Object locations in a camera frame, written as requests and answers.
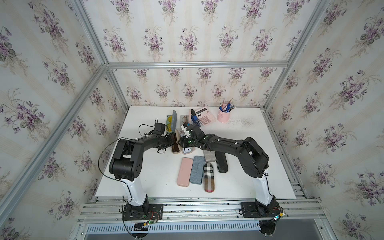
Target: cable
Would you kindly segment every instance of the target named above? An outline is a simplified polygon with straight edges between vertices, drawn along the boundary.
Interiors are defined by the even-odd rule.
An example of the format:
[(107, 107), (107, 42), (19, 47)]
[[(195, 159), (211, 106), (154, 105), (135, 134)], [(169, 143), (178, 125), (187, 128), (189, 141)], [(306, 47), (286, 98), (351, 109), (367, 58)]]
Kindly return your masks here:
[(144, 137), (144, 135), (142, 135), (141, 133), (140, 133), (140, 127), (142, 126), (142, 125), (145, 125), (145, 126), (148, 126), (148, 127), (154, 127), (155, 126), (155, 124), (153, 125), (153, 126), (149, 126), (149, 125), (147, 125), (147, 124), (141, 124), (140, 126), (139, 126), (139, 134), (142, 136), (142, 137)]
[(101, 171), (101, 169), (100, 169), (100, 158), (101, 158), (101, 156), (103, 155), (103, 152), (104, 152), (110, 145), (112, 145), (113, 143), (115, 143), (115, 142), (117, 142), (117, 141), (119, 141), (119, 140), (121, 140), (121, 139), (133, 140), (133, 139), (126, 138), (126, 137), (121, 137), (121, 138), (118, 138), (117, 140), (111, 142), (108, 146), (106, 146), (106, 147), (103, 149), (103, 151), (101, 151), (101, 154), (100, 154), (100, 156), (99, 156), (99, 159), (97, 160), (97, 167), (99, 168), (99, 171), (101, 172), (101, 174), (102, 174), (104, 177), (109, 178), (109, 179), (112, 179), (112, 180), (115, 180), (115, 181), (118, 181), (118, 182), (122, 182), (122, 183), (124, 183), (124, 184), (127, 186), (128, 191), (129, 191), (129, 195), (130, 195), (130, 198), (131, 198), (131, 199), (127, 202), (127, 203), (129, 203), (129, 202), (132, 201), (132, 194), (131, 194), (131, 190), (129, 189), (128, 184), (127, 184), (126, 182), (121, 181), (121, 180), (118, 180), (118, 179), (115, 179), (115, 178), (108, 177), (108, 176), (105, 175), (105, 174)]

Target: floral wallpaper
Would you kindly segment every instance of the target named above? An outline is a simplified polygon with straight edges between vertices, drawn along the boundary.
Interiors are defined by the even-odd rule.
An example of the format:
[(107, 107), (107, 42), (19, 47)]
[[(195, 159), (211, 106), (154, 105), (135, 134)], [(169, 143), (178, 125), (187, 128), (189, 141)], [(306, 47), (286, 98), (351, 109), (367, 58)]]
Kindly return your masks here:
[(338, 239), (384, 234), (383, 18), (382, 1), (332, 1), (268, 109)]
[(99, 62), (66, 2), (4, 0), (0, 13), (2, 198)]
[[(68, 1), (3, 0), (0, 22), (1, 200), (100, 63)], [(103, 78), (1, 226), (0, 239), (68, 239), (80, 205), (98, 186), (99, 151), (123, 119)]]
[(262, 106), (281, 68), (119, 69), (132, 106)]
[[(28, 103), (25, 103), (26, 110), (34, 107)], [(118, 136), (124, 118), (112, 87), (103, 78), (68, 126), (10, 221), (2, 226), (0, 239), (69, 239), (81, 204), (92, 200), (101, 179), (97, 167), (100, 151)], [(26, 128), (28, 126), (20, 128), (20, 133), (28, 132)], [(110, 153), (110, 149), (103, 153), (101, 169)], [(2, 189), (10, 186), (8, 177), (12, 172), (12, 169), (7, 172), (0, 168)]]
[[(109, 62), (265, 61), (288, 59), (317, 0), (83, 2)], [(325, 30), (345, 2), (328, 10)], [(59, 33), (52, 42), (60, 49)]]

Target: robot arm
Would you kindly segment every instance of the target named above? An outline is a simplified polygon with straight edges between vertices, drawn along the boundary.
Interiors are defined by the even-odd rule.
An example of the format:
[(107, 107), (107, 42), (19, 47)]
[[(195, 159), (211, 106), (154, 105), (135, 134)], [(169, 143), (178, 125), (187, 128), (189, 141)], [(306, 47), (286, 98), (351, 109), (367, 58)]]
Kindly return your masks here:
[[(147, 213), (148, 200), (141, 186), (138, 176), (142, 169), (142, 160), (144, 151), (150, 148), (158, 150), (166, 149), (172, 146), (173, 139), (171, 135), (162, 136), (164, 124), (156, 126), (155, 130), (148, 135), (137, 140), (119, 140), (115, 148), (112, 161), (109, 165), (109, 172), (114, 174), (116, 179), (120, 179), (128, 186), (127, 195), (131, 196), (130, 205), (137, 212)], [(253, 183), (256, 188), (256, 206), (257, 212), (261, 217), (275, 216), (273, 209), (278, 206), (276, 198), (270, 194), (268, 181), (265, 174), (268, 168), (268, 155), (251, 137), (245, 140), (233, 140), (216, 136), (214, 134), (205, 134), (195, 123), (186, 128), (190, 147), (199, 147), (207, 151), (225, 152), (236, 156), (245, 173), (253, 177)]]

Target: calculator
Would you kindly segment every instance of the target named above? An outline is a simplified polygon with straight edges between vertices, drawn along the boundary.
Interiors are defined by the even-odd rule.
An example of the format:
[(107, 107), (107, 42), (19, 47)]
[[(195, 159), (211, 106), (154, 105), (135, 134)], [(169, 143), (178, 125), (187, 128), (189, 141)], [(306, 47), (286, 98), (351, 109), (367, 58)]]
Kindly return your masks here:
[(216, 121), (215, 116), (212, 115), (212, 113), (206, 107), (196, 110), (196, 116), (198, 119), (200, 119), (200, 123), (203, 126)]

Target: pen holder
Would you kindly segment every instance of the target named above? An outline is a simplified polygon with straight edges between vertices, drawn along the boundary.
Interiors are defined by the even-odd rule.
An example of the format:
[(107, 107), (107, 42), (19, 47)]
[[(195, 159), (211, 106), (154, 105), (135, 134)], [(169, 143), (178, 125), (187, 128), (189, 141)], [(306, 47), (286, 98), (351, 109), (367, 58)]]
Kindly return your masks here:
[(231, 115), (231, 112), (224, 113), (222, 111), (219, 111), (217, 115), (217, 120), (222, 123), (227, 123), (230, 115)]

